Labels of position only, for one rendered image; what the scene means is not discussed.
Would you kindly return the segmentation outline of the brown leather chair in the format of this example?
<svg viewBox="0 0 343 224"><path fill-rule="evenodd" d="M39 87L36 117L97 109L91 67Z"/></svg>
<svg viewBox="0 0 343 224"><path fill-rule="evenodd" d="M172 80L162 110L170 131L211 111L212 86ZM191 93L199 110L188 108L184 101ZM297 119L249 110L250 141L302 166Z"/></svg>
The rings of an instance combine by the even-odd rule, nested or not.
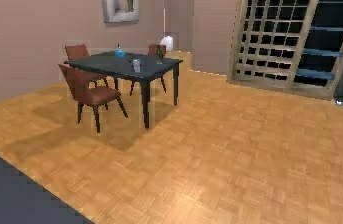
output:
<svg viewBox="0 0 343 224"><path fill-rule="evenodd" d="M157 45L161 45L161 44L151 44L151 45L149 46L148 56L155 56L156 59L157 59L157 56L156 56ZM166 46L165 46L165 45L161 45L161 47L162 47L163 55L164 55L164 57L165 57L165 54L166 54ZM164 92L166 93L166 85L165 85L165 81L164 81L163 76L160 77L160 80L161 80L161 83L162 83L163 90L164 90ZM133 93L134 85L135 85L135 81L131 81L130 96L131 96L132 93Z"/></svg>
<svg viewBox="0 0 343 224"><path fill-rule="evenodd" d="M100 132L99 107L104 105L105 108L108 108L108 103L114 100L118 102L123 115L128 117L119 90L112 89L109 86L89 87L90 82L102 79L101 75L64 64L59 64L59 68L65 78L73 100L77 102L78 121L82 119L83 106L87 105L93 109L96 130Z"/></svg>
<svg viewBox="0 0 343 224"><path fill-rule="evenodd" d="M65 51L68 61L89 56L89 52L85 44L66 46ZM94 84L97 84L98 80L103 80L105 85L108 86L108 81L105 76L90 72L88 72L87 75Z"/></svg>

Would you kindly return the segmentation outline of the black dining table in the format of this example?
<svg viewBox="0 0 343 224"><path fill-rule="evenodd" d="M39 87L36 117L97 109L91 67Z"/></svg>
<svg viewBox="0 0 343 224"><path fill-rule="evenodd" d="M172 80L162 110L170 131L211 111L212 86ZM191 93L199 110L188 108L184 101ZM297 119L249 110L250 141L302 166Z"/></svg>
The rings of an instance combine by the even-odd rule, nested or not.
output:
<svg viewBox="0 0 343 224"><path fill-rule="evenodd" d="M133 69L133 59L140 60L141 70L139 72L135 72ZM180 59L164 58L162 64L157 64L155 56L135 53L126 53L124 57L118 58L113 51L69 61L71 67L83 71L138 82L141 89L143 122L146 129L149 128L150 122L148 108L150 102L150 83L153 80L159 79L168 71L173 71L173 100L174 105L177 105L180 63Z"/></svg>

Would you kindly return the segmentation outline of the white floor lamp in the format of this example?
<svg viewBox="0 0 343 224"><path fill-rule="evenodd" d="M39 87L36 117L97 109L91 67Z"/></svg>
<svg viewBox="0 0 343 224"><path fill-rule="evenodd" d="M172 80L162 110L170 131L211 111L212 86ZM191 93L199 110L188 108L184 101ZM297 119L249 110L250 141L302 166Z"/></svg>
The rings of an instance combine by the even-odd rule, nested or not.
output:
<svg viewBox="0 0 343 224"><path fill-rule="evenodd" d="M169 33L166 32L166 9L163 9L163 37L160 41L160 44L166 46L167 52L173 51L174 39Z"/></svg>

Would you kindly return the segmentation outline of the blue round bottle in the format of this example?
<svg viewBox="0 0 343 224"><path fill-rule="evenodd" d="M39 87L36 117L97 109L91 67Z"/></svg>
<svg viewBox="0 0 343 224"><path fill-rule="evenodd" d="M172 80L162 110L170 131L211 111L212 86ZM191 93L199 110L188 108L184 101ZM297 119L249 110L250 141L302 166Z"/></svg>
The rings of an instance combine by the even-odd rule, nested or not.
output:
<svg viewBox="0 0 343 224"><path fill-rule="evenodd" d="M121 48L120 44L117 44L117 48L115 49L114 53L118 58L122 58L126 55L126 52Z"/></svg>

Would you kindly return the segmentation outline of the wooden lattice shelf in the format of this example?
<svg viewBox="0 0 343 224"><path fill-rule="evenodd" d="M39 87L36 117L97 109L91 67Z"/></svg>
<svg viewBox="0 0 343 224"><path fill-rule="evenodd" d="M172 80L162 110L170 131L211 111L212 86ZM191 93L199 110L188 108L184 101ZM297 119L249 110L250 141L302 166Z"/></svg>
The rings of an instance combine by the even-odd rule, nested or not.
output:
<svg viewBox="0 0 343 224"><path fill-rule="evenodd" d="M227 81L331 99L343 74L343 0L237 0Z"/></svg>

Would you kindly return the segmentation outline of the silver framed wall picture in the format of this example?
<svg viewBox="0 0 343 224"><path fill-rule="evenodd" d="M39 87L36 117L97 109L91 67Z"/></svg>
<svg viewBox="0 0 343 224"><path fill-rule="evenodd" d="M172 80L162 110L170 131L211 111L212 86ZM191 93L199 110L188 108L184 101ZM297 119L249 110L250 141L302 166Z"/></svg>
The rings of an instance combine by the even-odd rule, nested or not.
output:
<svg viewBox="0 0 343 224"><path fill-rule="evenodd" d="M139 0L102 0L105 23L139 20Z"/></svg>

